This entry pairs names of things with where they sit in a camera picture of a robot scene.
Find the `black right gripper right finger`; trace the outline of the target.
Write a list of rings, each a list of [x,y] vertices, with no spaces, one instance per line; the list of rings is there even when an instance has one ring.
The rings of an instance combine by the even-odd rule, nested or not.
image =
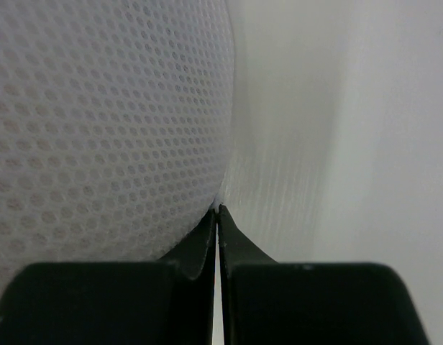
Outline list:
[[[378,263],[279,263],[218,213],[226,344],[427,344],[406,285]]]

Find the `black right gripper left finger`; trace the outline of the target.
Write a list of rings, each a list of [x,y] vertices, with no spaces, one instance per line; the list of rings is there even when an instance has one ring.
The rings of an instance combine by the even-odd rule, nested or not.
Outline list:
[[[0,344],[210,344],[216,215],[160,259],[39,262],[0,298]]]

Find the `blue-zipper white mesh laundry bag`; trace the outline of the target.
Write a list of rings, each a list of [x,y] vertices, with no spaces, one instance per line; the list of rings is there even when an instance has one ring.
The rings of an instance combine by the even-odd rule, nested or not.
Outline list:
[[[224,1],[0,1],[0,296],[33,262],[141,261],[219,192]]]

